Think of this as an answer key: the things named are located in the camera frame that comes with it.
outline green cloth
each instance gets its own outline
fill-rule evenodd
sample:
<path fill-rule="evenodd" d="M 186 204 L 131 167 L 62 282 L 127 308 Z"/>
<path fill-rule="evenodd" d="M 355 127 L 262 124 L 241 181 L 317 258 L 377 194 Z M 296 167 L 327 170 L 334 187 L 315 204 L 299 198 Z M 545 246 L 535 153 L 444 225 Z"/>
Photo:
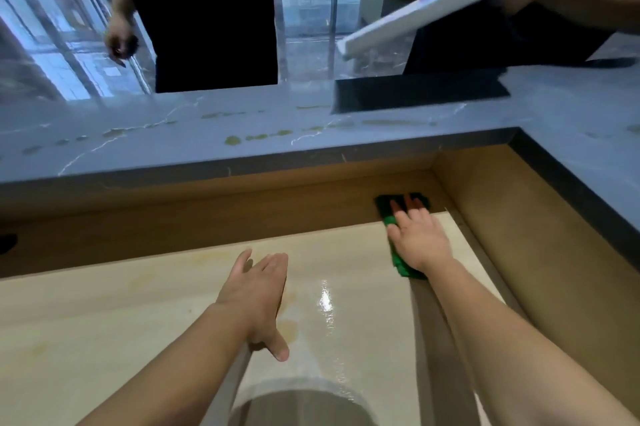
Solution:
<path fill-rule="evenodd" d="M 427 209 L 431 207 L 429 199 L 423 196 L 421 193 L 414 192 L 409 195 L 412 199 L 420 199 L 424 206 L 427 207 Z M 380 213 L 380 217 L 382 218 L 382 222 L 384 222 L 385 227 L 389 224 L 397 224 L 394 213 L 391 210 L 391 200 L 395 200 L 398 205 L 400 205 L 400 207 L 402 207 L 402 209 L 406 211 L 406 206 L 404 205 L 404 195 L 400 194 L 377 196 L 374 199 L 374 202 L 376 203 L 376 207 L 378 208 L 378 212 Z M 396 267 L 396 270 L 398 271 L 398 274 L 400 276 L 427 279 L 426 276 L 423 275 L 420 271 L 416 271 L 404 262 L 400 255 L 396 252 L 396 248 L 393 243 L 391 243 L 391 241 L 389 241 L 389 246 L 391 246 L 391 261 L 393 262 L 393 265 Z"/>

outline marble countertop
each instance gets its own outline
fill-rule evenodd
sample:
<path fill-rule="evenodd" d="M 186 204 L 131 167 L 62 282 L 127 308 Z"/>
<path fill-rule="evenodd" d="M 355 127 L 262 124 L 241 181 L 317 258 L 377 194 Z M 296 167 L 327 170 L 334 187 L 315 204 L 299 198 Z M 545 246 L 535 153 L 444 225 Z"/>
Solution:
<path fill-rule="evenodd" d="M 640 38 L 616 34 L 584 67 L 3 102 L 0 206 L 509 143 L 519 128 L 638 231 L 638 57 Z"/>

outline black shirt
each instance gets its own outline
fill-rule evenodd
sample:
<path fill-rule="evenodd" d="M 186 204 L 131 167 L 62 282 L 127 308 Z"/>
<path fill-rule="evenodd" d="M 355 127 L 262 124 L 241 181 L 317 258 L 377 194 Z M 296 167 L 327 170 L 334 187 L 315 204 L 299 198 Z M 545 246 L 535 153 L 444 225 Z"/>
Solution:
<path fill-rule="evenodd" d="M 133 0 L 157 54 L 156 90 L 278 82 L 273 0 Z"/>
<path fill-rule="evenodd" d="M 418 30 L 404 73 L 576 64 L 611 34 L 575 24 L 537 3 L 508 18 L 484 0 Z"/>

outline person in black clothing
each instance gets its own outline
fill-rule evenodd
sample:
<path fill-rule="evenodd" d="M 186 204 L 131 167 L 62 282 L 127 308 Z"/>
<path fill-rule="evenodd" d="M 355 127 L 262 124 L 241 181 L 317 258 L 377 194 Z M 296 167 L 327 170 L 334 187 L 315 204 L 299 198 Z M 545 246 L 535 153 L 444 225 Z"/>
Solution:
<path fill-rule="evenodd" d="M 418 30 L 404 73 L 578 64 L 617 30 L 640 33 L 640 0 L 484 0 Z"/>
<path fill-rule="evenodd" d="M 120 64 L 135 10 L 157 54 L 156 92 L 278 82 L 273 0 L 111 0 L 105 43 Z"/>

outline beige desk surface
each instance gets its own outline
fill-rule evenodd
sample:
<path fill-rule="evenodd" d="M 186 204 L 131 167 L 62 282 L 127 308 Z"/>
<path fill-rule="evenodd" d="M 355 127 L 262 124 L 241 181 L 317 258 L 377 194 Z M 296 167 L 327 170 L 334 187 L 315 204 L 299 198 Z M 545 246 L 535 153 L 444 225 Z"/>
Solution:
<path fill-rule="evenodd" d="M 456 257 L 499 296 L 451 216 L 438 216 Z M 278 328 L 290 343 L 291 358 L 281 364 L 260 351 L 248 360 L 243 352 L 220 394 L 228 396 L 227 404 L 212 407 L 205 422 L 486 422 L 482 412 L 479 419 L 430 287 L 398 276 L 381 223 L 250 244 L 258 259 L 289 253 Z M 80 420 L 215 300 L 246 246 L 0 281 L 3 424 L 62 426 Z"/>

